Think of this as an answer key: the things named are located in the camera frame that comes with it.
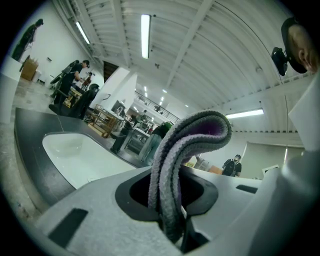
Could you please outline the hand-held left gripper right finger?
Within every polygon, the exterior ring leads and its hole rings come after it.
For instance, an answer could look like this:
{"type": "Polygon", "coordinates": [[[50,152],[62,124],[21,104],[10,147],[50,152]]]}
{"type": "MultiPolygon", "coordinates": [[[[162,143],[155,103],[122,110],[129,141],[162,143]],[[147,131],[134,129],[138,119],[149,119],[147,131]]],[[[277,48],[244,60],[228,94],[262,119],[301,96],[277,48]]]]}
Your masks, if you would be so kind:
{"type": "Polygon", "coordinates": [[[316,220],[319,161],[292,159],[262,180],[225,177],[185,167],[193,195],[186,208],[185,256],[287,256],[302,251],[316,220]]]}

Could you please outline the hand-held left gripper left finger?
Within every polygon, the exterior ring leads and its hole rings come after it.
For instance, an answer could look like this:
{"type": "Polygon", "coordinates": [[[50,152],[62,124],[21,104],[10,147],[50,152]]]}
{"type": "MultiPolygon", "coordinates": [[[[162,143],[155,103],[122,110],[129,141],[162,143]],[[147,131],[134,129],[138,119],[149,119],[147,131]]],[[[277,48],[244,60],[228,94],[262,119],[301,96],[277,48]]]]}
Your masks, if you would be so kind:
{"type": "Polygon", "coordinates": [[[117,187],[148,167],[91,181],[51,206],[35,223],[50,237],[74,209],[87,214],[65,249],[78,256],[180,256],[156,222],[130,218],[116,202],[117,187]]]}

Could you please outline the purple grey cloth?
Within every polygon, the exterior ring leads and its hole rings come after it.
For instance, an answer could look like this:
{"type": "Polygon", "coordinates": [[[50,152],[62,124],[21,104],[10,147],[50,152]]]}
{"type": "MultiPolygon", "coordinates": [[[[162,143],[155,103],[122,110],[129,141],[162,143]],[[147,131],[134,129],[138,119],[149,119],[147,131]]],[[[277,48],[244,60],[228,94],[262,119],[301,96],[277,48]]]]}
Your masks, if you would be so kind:
{"type": "Polygon", "coordinates": [[[183,234],[179,169],[192,156],[219,150],[232,137],[227,117],[214,110],[195,112],[169,129],[154,155],[148,208],[159,210],[162,229],[176,243],[183,234]]]}

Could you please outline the black grey backpack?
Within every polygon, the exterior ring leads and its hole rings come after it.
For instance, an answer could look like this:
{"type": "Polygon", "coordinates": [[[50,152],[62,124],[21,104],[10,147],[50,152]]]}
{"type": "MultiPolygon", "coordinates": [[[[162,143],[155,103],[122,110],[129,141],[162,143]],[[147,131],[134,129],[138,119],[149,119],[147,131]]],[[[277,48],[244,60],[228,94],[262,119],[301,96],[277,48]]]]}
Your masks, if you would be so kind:
{"type": "Polygon", "coordinates": [[[229,176],[229,177],[234,177],[236,174],[236,163],[234,159],[228,159],[223,168],[223,173],[224,176],[229,176]]]}

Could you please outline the white sink basin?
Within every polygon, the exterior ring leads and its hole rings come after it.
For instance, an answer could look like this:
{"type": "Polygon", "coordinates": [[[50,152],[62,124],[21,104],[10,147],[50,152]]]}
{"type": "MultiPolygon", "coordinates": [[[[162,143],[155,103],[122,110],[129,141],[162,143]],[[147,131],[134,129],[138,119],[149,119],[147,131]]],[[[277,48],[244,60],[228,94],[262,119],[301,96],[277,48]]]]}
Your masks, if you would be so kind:
{"type": "Polygon", "coordinates": [[[49,134],[42,145],[57,170],[76,190],[95,180],[135,169],[81,133],[49,134]]]}

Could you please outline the black faucet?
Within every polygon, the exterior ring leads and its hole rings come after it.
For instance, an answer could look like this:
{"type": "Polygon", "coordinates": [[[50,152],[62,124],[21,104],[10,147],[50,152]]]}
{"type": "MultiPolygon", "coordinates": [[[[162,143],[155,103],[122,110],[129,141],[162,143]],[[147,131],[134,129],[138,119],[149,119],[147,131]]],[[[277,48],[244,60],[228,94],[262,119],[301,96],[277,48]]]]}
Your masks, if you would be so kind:
{"type": "Polygon", "coordinates": [[[114,131],[110,133],[111,138],[115,139],[112,147],[110,148],[112,152],[117,153],[120,151],[122,145],[124,144],[131,130],[132,130],[131,123],[126,121],[120,131],[114,131]]]}

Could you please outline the grey shelf table white top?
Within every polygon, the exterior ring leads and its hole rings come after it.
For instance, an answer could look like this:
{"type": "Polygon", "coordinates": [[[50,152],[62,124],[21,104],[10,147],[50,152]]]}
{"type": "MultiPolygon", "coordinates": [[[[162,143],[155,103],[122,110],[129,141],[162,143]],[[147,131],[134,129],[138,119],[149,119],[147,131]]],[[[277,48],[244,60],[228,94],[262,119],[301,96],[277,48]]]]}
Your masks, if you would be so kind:
{"type": "Polygon", "coordinates": [[[129,149],[138,155],[149,137],[150,135],[141,129],[134,128],[129,134],[129,139],[125,145],[125,149],[129,149]]]}

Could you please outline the long ceiling lamp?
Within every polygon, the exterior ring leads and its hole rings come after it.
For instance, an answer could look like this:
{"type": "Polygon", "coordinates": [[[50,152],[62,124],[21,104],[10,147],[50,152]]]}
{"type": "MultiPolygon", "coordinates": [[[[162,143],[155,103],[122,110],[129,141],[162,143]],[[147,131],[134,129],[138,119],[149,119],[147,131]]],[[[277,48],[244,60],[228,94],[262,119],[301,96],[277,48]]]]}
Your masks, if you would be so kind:
{"type": "Polygon", "coordinates": [[[149,58],[150,25],[151,25],[151,16],[148,14],[142,14],[140,18],[141,55],[146,60],[149,58]]]}
{"type": "Polygon", "coordinates": [[[89,39],[88,39],[88,37],[87,37],[87,35],[86,35],[85,31],[83,30],[83,28],[82,28],[82,26],[81,26],[80,22],[79,22],[79,21],[77,21],[77,22],[75,23],[75,25],[76,25],[76,27],[78,28],[78,30],[79,30],[79,32],[80,32],[80,34],[82,35],[82,37],[83,37],[84,41],[89,45],[89,44],[90,44],[90,41],[89,41],[89,39]]]}
{"type": "Polygon", "coordinates": [[[227,114],[226,117],[228,119],[238,119],[238,118],[245,118],[245,117],[252,117],[252,116],[260,116],[264,114],[264,110],[262,108],[242,111],[237,113],[227,114]]]}

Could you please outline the wooden shelf rack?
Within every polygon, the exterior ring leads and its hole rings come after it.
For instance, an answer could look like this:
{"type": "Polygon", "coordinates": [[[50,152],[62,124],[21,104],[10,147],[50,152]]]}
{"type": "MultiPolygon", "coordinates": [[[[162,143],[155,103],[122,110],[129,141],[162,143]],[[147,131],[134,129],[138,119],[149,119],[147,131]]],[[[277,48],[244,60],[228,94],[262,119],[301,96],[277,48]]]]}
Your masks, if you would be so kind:
{"type": "Polygon", "coordinates": [[[117,117],[108,112],[101,105],[96,105],[89,116],[88,126],[101,137],[107,139],[117,122],[117,117]]]}

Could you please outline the white counter chrome faucet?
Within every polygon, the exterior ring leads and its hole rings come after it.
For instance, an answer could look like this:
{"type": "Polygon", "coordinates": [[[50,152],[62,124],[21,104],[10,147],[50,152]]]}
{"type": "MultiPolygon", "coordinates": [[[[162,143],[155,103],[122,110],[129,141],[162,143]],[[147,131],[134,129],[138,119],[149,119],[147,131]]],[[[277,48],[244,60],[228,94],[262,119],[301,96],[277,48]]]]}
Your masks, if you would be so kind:
{"type": "Polygon", "coordinates": [[[125,110],[126,107],[125,105],[120,102],[120,101],[116,101],[113,105],[113,107],[111,108],[111,113],[113,115],[115,115],[119,120],[123,121],[125,119],[125,110]]]}

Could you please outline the black office chair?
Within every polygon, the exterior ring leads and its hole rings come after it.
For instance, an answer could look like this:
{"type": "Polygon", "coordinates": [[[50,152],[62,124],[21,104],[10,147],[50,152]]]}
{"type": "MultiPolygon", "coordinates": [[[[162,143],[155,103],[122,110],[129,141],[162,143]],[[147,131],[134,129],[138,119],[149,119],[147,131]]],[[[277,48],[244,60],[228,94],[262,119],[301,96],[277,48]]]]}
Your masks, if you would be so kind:
{"type": "Polygon", "coordinates": [[[59,107],[59,104],[49,104],[48,108],[58,116],[70,117],[82,120],[87,109],[99,91],[99,85],[93,83],[89,89],[85,91],[81,97],[73,104],[71,108],[66,106],[59,107]]]}

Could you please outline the black mezzanine railing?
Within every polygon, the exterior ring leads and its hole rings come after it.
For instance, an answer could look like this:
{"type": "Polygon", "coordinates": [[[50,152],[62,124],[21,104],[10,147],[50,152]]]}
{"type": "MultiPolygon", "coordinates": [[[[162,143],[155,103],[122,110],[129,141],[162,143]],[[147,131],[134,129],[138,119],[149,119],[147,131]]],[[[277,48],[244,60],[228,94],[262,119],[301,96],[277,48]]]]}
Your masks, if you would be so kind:
{"type": "Polygon", "coordinates": [[[138,109],[141,108],[142,110],[147,110],[148,113],[155,114],[156,116],[161,116],[162,118],[176,123],[180,119],[175,116],[173,113],[167,111],[161,105],[156,104],[154,101],[148,99],[144,95],[134,92],[134,103],[133,105],[138,109]]]}

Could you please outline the cardboard box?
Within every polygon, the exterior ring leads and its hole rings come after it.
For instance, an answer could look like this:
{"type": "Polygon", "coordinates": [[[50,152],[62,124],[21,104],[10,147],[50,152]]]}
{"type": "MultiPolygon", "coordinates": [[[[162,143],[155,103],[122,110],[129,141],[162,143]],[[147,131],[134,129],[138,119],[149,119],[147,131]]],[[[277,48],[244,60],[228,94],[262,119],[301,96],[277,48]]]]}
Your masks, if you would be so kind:
{"type": "Polygon", "coordinates": [[[20,77],[27,81],[31,81],[36,73],[38,66],[39,63],[36,60],[28,58],[24,62],[20,77]]]}

